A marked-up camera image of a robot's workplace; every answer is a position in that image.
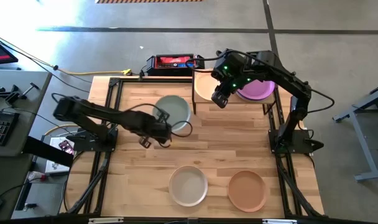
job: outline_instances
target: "keyboard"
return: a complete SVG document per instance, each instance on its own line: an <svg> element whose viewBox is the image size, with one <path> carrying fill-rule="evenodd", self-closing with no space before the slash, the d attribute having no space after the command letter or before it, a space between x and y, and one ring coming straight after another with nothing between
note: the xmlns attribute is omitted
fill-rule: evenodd
<svg viewBox="0 0 378 224"><path fill-rule="evenodd" d="M19 118L19 113L0 111L0 146L5 146Z"/></svg>

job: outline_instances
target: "floor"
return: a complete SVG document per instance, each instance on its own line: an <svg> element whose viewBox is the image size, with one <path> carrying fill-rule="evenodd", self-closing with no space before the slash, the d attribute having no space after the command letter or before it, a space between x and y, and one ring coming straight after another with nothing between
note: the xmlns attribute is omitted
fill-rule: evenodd
<svg viewBox="0 0 378 224"><path fill-rule="evenodd" d="M271 21L265 19L267 3ZM19 19L11 18L12 14ZM275 35L266 32L271 28L270 22L276 29ZM105 32L36 31L39 27L60 26L112 29L103 29ZM144 29L123 28L154 29L145 32ZM157 28L174 29L157 32ZM195 28L204 29L195 32ZM311 34L303 34L309 30L312 30ZM327 31L319 34L318 30ZM355 35L354 30L359 30L358 34ZM155 54L190 52L213 57L216 50L225 48L273 49L274 41L271 45L270 37L275 37L284 66L295 70L302 80L308 80L312 88L336 100L330 110L310 114L305 120L306 126L315 130L314 138L325 144L314 155L325 213L334 218L378 222L378 179L361 184L355 182L354 174L369 171L364 154L351 123L335 124L331 119L378 86L378 35L368 34L371 31L378 33L378 0L204 0L173 4L0 1L1 36L42 60L76 72L127 68L138 72ZM14 66L41 70L25 58L19 57L19 60ZM62 74L58 76L71 85L90 89L89 83ZM55 103L50 94L53 92L88 96L53 78L39 114L58 124L61 122L52 117ZM310 110L328 103L315 95ZM37 118L31 135L40 138L52 127ZM373 153L378 158L378 151ZM39 169L42 166L44 161L39 162ZM28 202L37 202L40 207L16 212L14 218L56 214L61 182L63 180L34 185Z"/></svg>

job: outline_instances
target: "gray metal stand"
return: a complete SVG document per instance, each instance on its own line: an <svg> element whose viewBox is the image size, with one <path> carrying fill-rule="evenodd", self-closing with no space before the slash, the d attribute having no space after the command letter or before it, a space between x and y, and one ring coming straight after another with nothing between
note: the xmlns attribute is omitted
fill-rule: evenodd
<svg viewBox="0 0 378 224"><path fill-rule="evenodd" d="M370 166L371 172L355 175L356 181L378 178L378 168L376 167L376 164L372 158L369 146L366 141L366 136L362 132L361 125L359 124L359 121L357 120L358 113L378 113L378 110L366 110L366 108L374 105L376 102L378 102L378 90L372 91L372 94L370 94L369 96L361 100L359 103L353 105L352 107L350 107L350 109L341 113L340 115L333 117L333 120L337 123L342 121L344 118L351 119L355 132L359 139L359 142L361 143L364 155L366 156L367 163Z"/></svg>

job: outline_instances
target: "battery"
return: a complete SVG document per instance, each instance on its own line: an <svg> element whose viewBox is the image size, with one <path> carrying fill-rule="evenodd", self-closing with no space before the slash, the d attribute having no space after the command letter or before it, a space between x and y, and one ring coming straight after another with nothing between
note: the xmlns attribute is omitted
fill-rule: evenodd
<svg viewBox="0 0 378 224"><path fill-rule="evenodd" d="M203 58L194 54L173 54L151 56L146 63L146 73L148 76L178 76L190 77L193 70L186 66L186 62L192 58ZM189 67L204 69L204 61L191 61Z"/></svg>

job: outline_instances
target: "white plate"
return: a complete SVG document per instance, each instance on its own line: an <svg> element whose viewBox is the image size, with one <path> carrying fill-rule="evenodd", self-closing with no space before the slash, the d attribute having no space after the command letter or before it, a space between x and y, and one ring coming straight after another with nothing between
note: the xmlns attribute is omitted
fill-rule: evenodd
<svg viewBox="0 0 378 224"><path fill-rule="evenodd" d="M198 205L207 194L207 177L196 167L183 166L171 175L168 187L172 199L179 205Z"/></svg>
<svg viewBox="0 0 378 224"><path fill-rule="evenodd" d="M179 121L190 120L191 111L189 104L182 97L175 95L163 96L156 102L156 106L170 114L170 117L167 120L167 123L170 125L174 125ZM159 116L157 116L157 112L158 109L154 108L152 115L159 118ZM178 123L172 127L172 131L177 132L186 125L186 122Z"/></svg>

